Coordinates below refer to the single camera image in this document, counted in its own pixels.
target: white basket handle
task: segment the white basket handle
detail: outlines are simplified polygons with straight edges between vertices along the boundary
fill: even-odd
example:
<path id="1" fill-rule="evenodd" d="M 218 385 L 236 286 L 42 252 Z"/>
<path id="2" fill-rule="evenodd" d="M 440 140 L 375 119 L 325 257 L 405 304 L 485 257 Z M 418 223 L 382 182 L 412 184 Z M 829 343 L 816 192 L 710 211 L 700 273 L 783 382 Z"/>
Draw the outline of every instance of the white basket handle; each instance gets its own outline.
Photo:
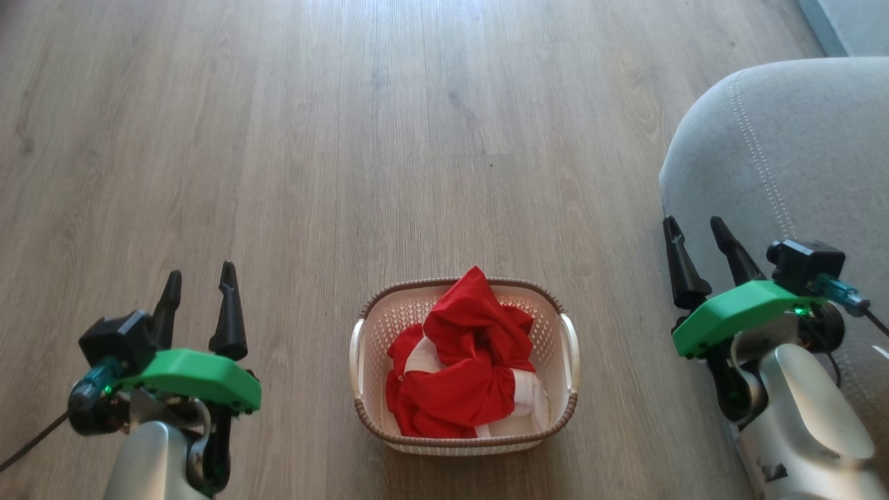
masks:
<path id="1" fill-rule="evenodd" d="M 574 324 L 567 314 L 560 314 L 562 319 L 562 327 L 559 330 L 562 333 L 562 342 L 568 346 L 567 362 L 565 367 L 565 375 L 571 381 L 571 394 L 577 394 L 577 390 L 581 385 L 581 348 L 577 343 L 577 332 L 574 330 Z"/>
<path id="2" fill-rule="evenodd" d="M 361 399 L 364 393 L 364 384 L 361 374 L 358 372 L 358 357 L 361 348 L 361 329 L 364 326 L 364 318 L 359 319 L 352 328 L 352 342 L 348 346 L 348 369 L 352 375 L 352 393 L 355 399 Z"/>

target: plastic basket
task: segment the plastic basket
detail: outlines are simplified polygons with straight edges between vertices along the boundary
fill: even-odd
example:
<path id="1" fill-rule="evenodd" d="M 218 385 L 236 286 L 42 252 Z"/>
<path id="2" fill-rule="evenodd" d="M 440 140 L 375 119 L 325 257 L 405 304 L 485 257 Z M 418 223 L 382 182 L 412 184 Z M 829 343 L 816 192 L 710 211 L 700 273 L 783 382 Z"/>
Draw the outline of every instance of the plastic basket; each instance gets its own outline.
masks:
<path id="1" fill-rule="evenodd" d="M 457 278 L 430 279 L 393 285 L 364 306 L 349 345 L 349 369 L 355 410 L 365 427 L 392 448 L 435 456 L 480 456 L 532 448 L 562 430 L 577 405 L 581 379 L 577 334 L 565 310 L 534 283 L 489 278 L 497 299 L 534 318 L 531 362 L 549 395 L 549 428 L 545 431 L 472 440 L 437 440 L 402 436 L 386 407 L 386 375 L 392 360 L 386 354 L 406 327 L 421 323 Z"/>

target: green plastic part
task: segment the green plastic part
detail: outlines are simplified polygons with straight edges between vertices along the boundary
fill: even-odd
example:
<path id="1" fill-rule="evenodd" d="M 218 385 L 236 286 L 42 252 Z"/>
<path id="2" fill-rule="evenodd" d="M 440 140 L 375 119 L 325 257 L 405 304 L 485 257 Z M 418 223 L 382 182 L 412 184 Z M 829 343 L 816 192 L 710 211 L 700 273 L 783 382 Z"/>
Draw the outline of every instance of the green plastic part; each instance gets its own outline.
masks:
<path id="1" fill-rule="evenodd" d="M 748 281 L 702 304 L 673 332 L 673 343 L 679 356 L 700 358 L 723 340 L 812 302 L 824 299 L 800 297 L 774 281 Z"/>
<path id="2" fill-rule="evenodd" d="M 142 373 L 118 381 L 131 391 L 137 386 L 226 405 L 237 414 L 260 409 L 262 387 L 235 361 L 191 349 L 159 351 Z"/>

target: basket rim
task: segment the basket rim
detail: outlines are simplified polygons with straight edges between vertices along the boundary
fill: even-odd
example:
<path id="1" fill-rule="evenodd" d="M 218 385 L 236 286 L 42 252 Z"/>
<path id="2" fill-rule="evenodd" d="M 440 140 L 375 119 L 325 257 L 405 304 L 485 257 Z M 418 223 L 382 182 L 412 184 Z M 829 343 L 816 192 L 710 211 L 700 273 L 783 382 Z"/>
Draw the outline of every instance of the basket rim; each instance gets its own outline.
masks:
<path id="1" fill-rule="evenodd" d="M 364 304 L 364 307 L 361 309 L 361 312 L 358 315 L 358 319 L 367 319 L 367 316 L 370 314 L 373 306 L 389 294 L 401 292 L 404 290 L 412 290 L 415 288 L 453 286 L 453 284 L 456 283 L 458 280 L 459 278 L 416 279 L 386 286 L 373 294 L 371 296 L 371 299 Z M 488 278 L 488 285 L 516 286 L 519 288 L 531 290 L 547 299 L 547 302 L 549 302 L 550 305 L 553 306 L 553 308 L 559 315 L 566 315 L 565 308 L 562 307 L 562 303 L 558 301 L 558 299 L 554 297 L 548 289 L 534 283 L 533 281 L 514 278 Z M 391 444 L 425 448 L 487 448 L 520 445 L 544 440 L 552 436 L 553 434 L 561 431 L 568 424 L 568 421 L 571 419 L 572 415 L 574 415 L 574 409 L 576 407 L 577 390 L 573 389 L 571 394 L 568 396 L 568 404 L 565 406 L 565 411 L 562 413 L 562 416 L 559 417 L 559 419 L 555 423 L 550 425 L 549 428 L 547 428 L 545 431 L 535 432 L 534 434 L 523 434 L 520 436 L 502 436 L 498 438 L 435 439 L 396 436 L 395 434 L 383 431 L 382 428 L 373 420 L 371 420 L 371 417 L 367 414 L 367 410 L 364 409 L 364 401 L 361 398 L 355 398 L 355 411 L 358 413 L 358 419 L 361 420 L 361 423 L 364 424 L 364 427 L 366 427 L 367 430 L 371 432 L 371 434 Z"/>

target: red cloth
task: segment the red cloth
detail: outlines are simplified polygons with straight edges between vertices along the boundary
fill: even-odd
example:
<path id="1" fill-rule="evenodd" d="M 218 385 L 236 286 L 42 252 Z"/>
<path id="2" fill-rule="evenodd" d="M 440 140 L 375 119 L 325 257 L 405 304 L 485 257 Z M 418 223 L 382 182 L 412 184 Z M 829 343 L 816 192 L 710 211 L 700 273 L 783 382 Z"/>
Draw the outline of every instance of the red cloth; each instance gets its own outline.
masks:
<path id="1" fill-rule="evenodd" d="M 475 438 L 477 425 L 509 416 L 516 391 L 511 368 L 534 371 L 528 361 L 532 324 L 524 311 L 497 302 L 478 267 L 469 270 L 422 325 L 406 328 L 389 346 L 394 367 L 386 403 L 402 435 Z M 444 368 L 405 373 L 424 332 Z"/>

